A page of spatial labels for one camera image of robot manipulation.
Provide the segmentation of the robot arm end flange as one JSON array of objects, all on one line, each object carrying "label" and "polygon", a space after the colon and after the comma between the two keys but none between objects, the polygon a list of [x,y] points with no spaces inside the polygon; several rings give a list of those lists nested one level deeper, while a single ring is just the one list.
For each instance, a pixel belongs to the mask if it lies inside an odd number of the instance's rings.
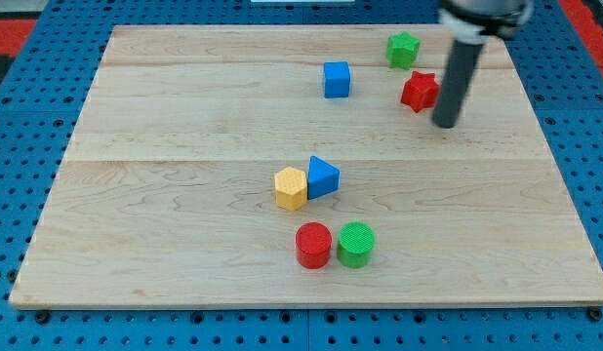
[{"label": "robot arm end flange", "polygon": [[438,16],[458,41],[483,45],[514,37],[534,11],[533,0],[440,0]]}]

